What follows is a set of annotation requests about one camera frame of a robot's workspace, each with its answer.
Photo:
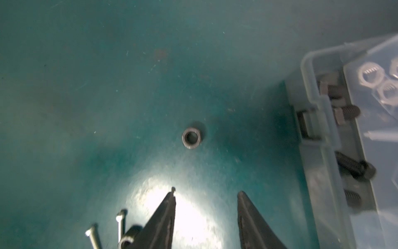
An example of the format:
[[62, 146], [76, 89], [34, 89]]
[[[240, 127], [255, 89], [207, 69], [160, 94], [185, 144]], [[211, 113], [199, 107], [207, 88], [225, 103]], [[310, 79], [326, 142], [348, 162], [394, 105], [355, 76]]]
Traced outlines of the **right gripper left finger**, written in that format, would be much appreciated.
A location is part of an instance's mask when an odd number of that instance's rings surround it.
[[170, 249], [173, 242], [176, 198], [175, 187], [167, 193], [148, 223], [134, 236], [127, 249]]

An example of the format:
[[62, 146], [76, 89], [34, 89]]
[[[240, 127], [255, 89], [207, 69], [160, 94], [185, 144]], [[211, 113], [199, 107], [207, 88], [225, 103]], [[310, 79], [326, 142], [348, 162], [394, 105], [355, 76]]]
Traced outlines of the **black nut upper right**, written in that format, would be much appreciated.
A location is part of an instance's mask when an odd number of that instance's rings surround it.
[[182, 143], [187, 149], [195, 149], [201, 143], [202, 137], [199, 129], [187, 128], [182, 134]]

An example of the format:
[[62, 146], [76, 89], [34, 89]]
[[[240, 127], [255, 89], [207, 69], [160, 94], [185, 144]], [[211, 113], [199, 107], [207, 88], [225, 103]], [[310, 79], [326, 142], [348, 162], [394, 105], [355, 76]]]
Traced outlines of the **thin black screw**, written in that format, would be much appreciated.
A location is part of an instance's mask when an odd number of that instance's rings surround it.
[[125, 234], [125, 218], [127, 215], [127, 209], [122, 209], [117, 215], [116, 215], [116, 221], [118, 223], [118, 242], [121, 241]]

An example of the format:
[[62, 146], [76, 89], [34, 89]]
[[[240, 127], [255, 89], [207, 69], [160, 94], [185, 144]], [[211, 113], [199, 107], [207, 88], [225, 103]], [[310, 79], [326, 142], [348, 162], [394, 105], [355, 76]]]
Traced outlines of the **clear plastic compartment organizer box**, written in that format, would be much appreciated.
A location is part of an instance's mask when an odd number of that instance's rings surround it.
[[[398, 106], [381, 103], [377, 88], [359, 84], [358, 69], [379, 64], [387, 79], [398, 57], [397, 35], [386, 35], [309, 52], [286, 79], [297, 124], [300, 154], [320, 247], [323, 249], [395, 249], [398, 246]], [[339, 72], [342, 99], [319, 93], [320, 75]], [[356, 105], [361, 114], [338, 125], [333, 107]], [[354, 178], [341, 168], [335, 152], [376, 168], [370, 179]], [[344, 189], [362, 198], [347, 205]]]

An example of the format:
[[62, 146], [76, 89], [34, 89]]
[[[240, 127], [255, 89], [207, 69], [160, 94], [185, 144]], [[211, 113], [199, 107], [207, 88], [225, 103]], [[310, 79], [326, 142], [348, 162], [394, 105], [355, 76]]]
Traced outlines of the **thin silver screw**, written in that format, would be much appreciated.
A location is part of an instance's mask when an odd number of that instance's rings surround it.
[[86, 230], [85, 236], [90, 239], [93, 249], [101, 249], [101, 243], [97, 235], [96, 225], [92, 225], [88, 230]]

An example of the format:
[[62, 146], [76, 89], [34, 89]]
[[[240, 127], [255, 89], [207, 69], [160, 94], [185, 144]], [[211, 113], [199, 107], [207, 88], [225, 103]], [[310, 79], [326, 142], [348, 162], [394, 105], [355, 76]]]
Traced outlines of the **black hex bolt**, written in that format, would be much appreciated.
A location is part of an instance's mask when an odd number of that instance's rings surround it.
[[351, 208], [358, 209], [362, 205], [361, 196], [352, 190], [344, 189], [347, 205]]
[[367, 161], [356, 161], [339, 151], [335, 152], [335, 157], [338, 165], [354, 178], [370, 180], [376, 175], [376, 168]]
[[361, 110], [356, 105], [346, 105], [341, 107], [334, 106], [333, 114], [336, 123], [340, 126], [360, 116]]

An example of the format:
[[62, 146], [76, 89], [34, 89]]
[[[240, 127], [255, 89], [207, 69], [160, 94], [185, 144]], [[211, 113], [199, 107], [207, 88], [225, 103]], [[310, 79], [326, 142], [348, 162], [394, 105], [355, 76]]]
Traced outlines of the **green table mat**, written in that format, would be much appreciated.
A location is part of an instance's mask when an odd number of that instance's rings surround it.
[[1, 1], [1, 248], [115, 249], [172, 187], [175, 249], [238, 249], [240, 191], [318, 248], [284, 81], [397, 30], [397, 1]]

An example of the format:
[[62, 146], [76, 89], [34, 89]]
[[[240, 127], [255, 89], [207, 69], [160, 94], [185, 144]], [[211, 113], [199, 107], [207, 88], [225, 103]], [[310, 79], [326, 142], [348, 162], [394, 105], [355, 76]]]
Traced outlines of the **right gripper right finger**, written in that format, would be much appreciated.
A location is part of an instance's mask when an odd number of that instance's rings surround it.
[[242, 249], [285, 249], [244, 191], [237, 194], [238, 228]]

